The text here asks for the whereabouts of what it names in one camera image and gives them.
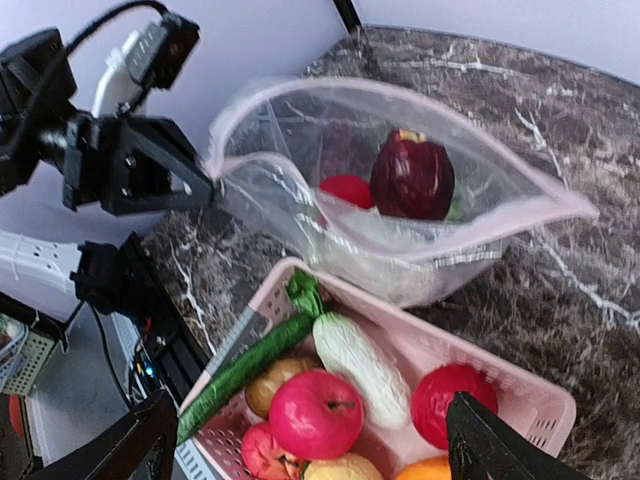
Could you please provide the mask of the yellow fruit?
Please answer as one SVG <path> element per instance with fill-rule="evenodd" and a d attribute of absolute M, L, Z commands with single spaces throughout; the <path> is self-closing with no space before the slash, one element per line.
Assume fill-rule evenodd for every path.
<path fill-rule="evenodd" d="M 311 461 L 301 478 L 304 480 L 384 479 L 373 463 L 355 453 L 346 453 L 337 459 Z"/>

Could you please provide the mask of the clear zip top bag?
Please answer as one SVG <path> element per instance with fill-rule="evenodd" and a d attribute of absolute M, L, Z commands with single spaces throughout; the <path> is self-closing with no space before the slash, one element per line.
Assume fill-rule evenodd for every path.
<path fill-rule="evenodd" d="M 455 110 L 362 78 L 243 89 L 203 166 L 247 226 L 401 307 L 454 292 L 516 234 L 598 214 Z"/>

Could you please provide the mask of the pale green cabbage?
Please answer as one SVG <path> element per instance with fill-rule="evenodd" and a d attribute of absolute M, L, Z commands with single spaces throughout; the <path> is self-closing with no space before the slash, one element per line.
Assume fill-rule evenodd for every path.
<path fill-rule="evenodd" d="M 418 233 L 363 211 L 348 211 L 341 218 L 355 228 L 354 237 L 316 207 L 295 215 L 308 241 L 306 262 L 400 307 L 428 305 L 451 295 L 498 262 L 505 250 L 497 241 L 411 258 L 405 250 L 423 245 Z"/>

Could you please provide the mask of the orange fruit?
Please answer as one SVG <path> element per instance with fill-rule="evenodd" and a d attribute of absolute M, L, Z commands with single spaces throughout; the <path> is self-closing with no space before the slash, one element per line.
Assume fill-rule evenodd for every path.
<path fill-rule="evenodd" d="M 451 480 L 452 473 L 447 456 L 414 462 L 403 468 L 395 480 Z"/>

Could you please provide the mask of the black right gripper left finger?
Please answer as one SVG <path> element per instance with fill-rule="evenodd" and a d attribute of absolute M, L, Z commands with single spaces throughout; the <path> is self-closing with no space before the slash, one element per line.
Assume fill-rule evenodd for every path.
<path fill-rule="evenodd" d="M 150 394 L 101 435 L 60 460 L 28 475 L 30 479 L 128 479 L 155 451 L 154 479 L 172 477 L 178 413 L 165 389 Z"/>

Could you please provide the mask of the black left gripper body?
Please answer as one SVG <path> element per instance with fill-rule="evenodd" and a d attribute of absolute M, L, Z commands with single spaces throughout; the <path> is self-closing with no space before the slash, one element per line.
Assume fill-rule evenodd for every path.
<path fill-rule="evenodd" d="M 114 216 L 143 213 L 144 199 L 127 186 L 125 159 L 139 147 L 140 116 L 94 117 L 78 113 L 67 121 L 63 148 L 62 203 L 72 211 L 98 202 Z"/>

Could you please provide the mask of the red apple front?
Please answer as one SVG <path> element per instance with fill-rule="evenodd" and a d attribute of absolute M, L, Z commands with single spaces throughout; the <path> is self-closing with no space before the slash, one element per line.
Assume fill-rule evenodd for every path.
<path fill-rule="evenodd" d="M 250 474 L 262 480 L 298 480 L 306 461 L 283 449 L 268 421 L 251 426 L 241 444 L 241 455 Z"/>

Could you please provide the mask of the dark red fruit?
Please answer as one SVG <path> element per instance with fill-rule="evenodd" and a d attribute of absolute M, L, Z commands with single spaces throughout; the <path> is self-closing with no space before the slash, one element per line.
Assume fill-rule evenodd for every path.
<path fill-rule="evenodd" d="M 455 173 L 442 145 L 422 133 L 398 129 L 382 146 L 369 185 L 384 216 L 442 221 L 451 205 Z"/>

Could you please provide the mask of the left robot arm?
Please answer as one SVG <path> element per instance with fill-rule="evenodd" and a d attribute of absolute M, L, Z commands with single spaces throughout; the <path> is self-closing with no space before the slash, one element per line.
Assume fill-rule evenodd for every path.
<path fill-rule="evenodd" d="M 71 56 L 71 69 L 79 87 L 79 107 L 93 104 L 98 80 L 107 68 L 106 56 L 124 39 L 122 30 L 114 37 L 98 34 Z M 210 119 L 202 92 L 205 72 L 205 43 L 201 41 L 189 56 L 177 85 L 170 92 L 154 93 L 149 99 L 150 112 L 175 120 L 199 150 L 205 146 L 205 123 Z M 61 203 L 61 183 L 57 169 L 40 163 L 27 185 L 17 187 L 1 199 L 1 228 L 52 242 L 91 240 L 118 245 L 132 231 L 147 234 L 164 217 L 162 213 L 145 213 L 116 218 L 97 205 L 73 213 Z"/>

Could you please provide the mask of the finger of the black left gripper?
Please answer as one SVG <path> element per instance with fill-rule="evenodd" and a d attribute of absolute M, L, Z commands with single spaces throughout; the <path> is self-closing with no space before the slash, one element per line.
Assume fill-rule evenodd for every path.
<path fill-rule="evenodd" d="M 211 206 L 219 194 L 219 183 L 205 180 L 190 191 L 164 189 L 152 193 L 145 188 L 113 188 L 102 198 L 102 209 L 114 216 L 128 216 L 163 211 L 184 211 Z"/>
<path fill-rule="evenodd" d="M 123 180 L 208 180 L 195 148 L 168 118 L 122 119 Z"/>

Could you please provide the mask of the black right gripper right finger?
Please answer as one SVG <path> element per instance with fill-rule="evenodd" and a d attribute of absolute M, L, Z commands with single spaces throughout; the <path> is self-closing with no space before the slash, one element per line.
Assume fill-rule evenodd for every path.
<path fill-rule="evenodd" d="M 589 480 L 538 449 L 467 392 L 447 416 L 453 480 Z"/>

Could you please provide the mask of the green cucumber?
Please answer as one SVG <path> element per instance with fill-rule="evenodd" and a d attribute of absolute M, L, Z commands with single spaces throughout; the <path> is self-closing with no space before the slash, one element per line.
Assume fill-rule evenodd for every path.
<path fill-rule="evenodd" d="M 269 331 L 229 365 L 212 376 L 180 414 L 178 446 L 193 437 L 246 384 L 263 373 L 310 335 L 313 324 L 326 312 L 316 277 L 297 269 L 286 286 L 298 313 Z"/>

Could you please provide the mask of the green apple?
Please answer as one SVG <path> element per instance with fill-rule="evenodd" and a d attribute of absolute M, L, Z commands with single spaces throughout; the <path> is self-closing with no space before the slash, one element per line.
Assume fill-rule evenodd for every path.
<path fill-rule="evenodd" d="M 449 223 L 470 221 L 473 217 L 474 202 L 474 196 L 469 188 L 464 183 L 457 183 L 445 221 Z"/>

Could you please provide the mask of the pink plastic basket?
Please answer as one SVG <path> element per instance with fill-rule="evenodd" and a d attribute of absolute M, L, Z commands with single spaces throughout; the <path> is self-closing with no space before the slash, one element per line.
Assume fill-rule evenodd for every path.
<path fill-rule="evenodd" d="M 285 287 L 295 271 L 305 267 L 289 257 L 272 268 L 187 395 L 188 401 L 201 392 L 216 370 L 294 315 Z M 566 390 L 336 277 L 315 276 L 323 296 L 360 324 L 410 386 L 444 364 L 471 365 L 496 390 L 498 415 L 505 423 L 547 454 L 560 453 L 576 418 L 576 402 Z M 213 479 L 249 478 L 241 443 L 246 430 L 259 420 L 238 393 L 190 439 L 208 463 Z"/>

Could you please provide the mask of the brown potato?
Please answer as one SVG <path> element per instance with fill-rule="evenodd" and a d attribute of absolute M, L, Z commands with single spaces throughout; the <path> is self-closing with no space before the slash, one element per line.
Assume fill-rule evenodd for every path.
<path fill-rule="evenodd" d="M 244 395 L 249 409 L 267 420 L 277 391 L 295 375 L 313 369 L 322 369 L 322 366 L 309 356 L 290 356 L 275 361 L 246 386 Z"/>

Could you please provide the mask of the white radish vegetable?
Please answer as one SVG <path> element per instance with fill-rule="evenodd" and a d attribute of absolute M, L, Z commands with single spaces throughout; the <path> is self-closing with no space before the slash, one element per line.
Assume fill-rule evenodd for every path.
<path fill-rule="evenodd" d="M 359 392 L 368 421 L 400 430 L 410 422 L 410 388 L 397 366 L 352 319 L 334 312 L 315 320 L 314 346 L 325 369 Z"/>

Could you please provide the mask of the red ball fruit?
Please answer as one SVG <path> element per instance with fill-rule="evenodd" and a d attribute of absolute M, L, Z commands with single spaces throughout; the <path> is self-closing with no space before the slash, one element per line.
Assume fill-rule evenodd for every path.
<path fill-rule="evenodd" d="M 319 189 L 363 210 L 375 207 L 368 182 L 356 175 L 334 175 L 319 184 Z"/>

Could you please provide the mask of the black front rail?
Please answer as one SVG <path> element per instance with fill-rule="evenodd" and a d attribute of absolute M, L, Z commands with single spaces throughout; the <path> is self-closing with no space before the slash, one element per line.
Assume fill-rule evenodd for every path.
<path fill-rule="evenodd" d="M 208 357 L 174 305 L 140 237 L 131 234 L 120 252 L 125 261 L 122 313 L 137 327 L 159 379 L 182 403 Z"/>

